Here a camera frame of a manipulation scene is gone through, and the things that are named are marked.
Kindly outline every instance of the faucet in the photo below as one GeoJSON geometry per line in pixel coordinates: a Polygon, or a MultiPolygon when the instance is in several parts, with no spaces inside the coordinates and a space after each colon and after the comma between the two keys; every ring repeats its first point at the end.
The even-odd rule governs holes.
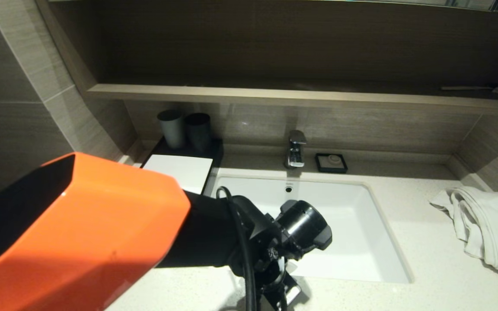
{"type": "Polygon", "coordinates": [[[303,145],[306,144],[305,134],[300,130],[289,131],[289,149],[287,150],[287,161],[285,167],[294,169],[304,167],[303,145]]]}

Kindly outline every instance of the undermount sink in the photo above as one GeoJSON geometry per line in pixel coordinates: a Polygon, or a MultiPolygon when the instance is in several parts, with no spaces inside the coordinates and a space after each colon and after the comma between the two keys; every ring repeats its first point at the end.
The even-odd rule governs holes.
{"type": "Polygon", "coordinates": [[[277,217],[287,200],[314,206],[332,228],[332,244],[290,260],[293,276],[409,283],[399,252],[372,193],[363,184],[218,177],[232,195],[250,199],[264,214],[277,217]]]}

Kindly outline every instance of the countertop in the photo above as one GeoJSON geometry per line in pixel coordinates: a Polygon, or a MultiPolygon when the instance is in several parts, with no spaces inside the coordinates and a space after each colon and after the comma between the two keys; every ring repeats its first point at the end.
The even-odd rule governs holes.
{"type": "MultiPolygon", "coordinates": [[[[253,167],[260,169],[249,171],[255,177],[285,176],[277,162],[225,157],[219,175],[246,175],[253,167]]],[[[462,186],[444,165],[354,162],[348,167],[347,175],[331,175],[314,173],[316,167],[308,165],[300,179],[366,183],[401,250],[411,283],[297,278],[304,295],[289,310],[498,310],[498,272],[464,254],[451,219],[428,203],[442,189],[462,186]]],[[[243,310],[244,291],[243,279],[227,267],[152,269],[107,310],[243,310]]],[[[269,309],[264,302],[263,310],[269,309]]]]}

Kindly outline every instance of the white towel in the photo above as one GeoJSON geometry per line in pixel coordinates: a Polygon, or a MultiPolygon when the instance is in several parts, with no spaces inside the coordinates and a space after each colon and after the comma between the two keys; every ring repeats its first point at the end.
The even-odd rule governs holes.
{"type": "Polygon", "coordinates": [[[449,213],[457,238],[467,242],[466,254],[498,270],[498,192],[451,188],[441,191],[430,203],[449,213]]]}

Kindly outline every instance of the cup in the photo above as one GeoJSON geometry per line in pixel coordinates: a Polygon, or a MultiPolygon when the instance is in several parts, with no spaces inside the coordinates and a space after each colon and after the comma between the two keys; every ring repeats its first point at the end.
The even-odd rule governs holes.
{"type": "Polygon", "coordinates": [[[178,149],[185,146],[184,122],[179,110],[165,110],[156,117],[168,147],[178,149]]]}
{"type": "Polygon", "coordinates": [[[208,114],[190,114],[184,122],[193,148],[198,152],[208,150],[211,145],[211,117],[208,114]]]}

